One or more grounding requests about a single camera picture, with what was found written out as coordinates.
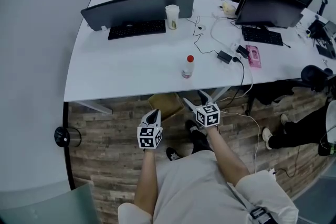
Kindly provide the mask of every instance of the pink box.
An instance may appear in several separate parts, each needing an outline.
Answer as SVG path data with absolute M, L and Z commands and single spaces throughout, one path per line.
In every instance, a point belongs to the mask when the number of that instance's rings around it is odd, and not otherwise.
M 258 47 L 246 45 L 246 49 L 250 52 L 248 55 L 248 63 L 251 67 L 261 68 L 261 60 Z

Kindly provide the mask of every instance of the cup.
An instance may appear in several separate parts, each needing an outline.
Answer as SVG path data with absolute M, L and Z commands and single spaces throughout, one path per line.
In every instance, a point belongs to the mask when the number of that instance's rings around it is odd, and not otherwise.
M 180 13 L 179 6 L 169 5 L 166 6 L 166 14 L 168 20 L 168 27 L 170 29 L 177 29 L 178 14 Z

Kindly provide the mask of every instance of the white sneaker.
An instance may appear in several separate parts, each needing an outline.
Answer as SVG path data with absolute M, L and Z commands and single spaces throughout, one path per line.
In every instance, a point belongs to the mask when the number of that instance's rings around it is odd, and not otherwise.
M 286 114 L 281 114 L 280 116 L 280 121 L 281 124 L 284 126 L 287 122 L 289 122 L 288 117 L 286 116 Z
M 272 148 L 268 145 L 268 140 L 272 137 L 272 133 L 269 128 L 264 128 L 262 131 L 262 139 L 265 141 L 266 147 L 271 150 Z

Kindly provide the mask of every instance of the plastic bottle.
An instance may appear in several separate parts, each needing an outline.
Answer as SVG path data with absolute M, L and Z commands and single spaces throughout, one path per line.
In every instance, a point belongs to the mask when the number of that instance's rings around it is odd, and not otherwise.
M 182 70 L 182 77 L 188 79 L 193 74 L 195 68 L 194 56 L 189 55 Z

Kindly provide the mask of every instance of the red bottle cap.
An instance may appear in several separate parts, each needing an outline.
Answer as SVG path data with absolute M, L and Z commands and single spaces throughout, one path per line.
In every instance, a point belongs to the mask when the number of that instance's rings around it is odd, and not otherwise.
M 189 55 L 189 56 L 187 57 L 187 61 L 188 61 L 188 62 L 193 62 L 193 61 L 194 61 L 194 56 Z

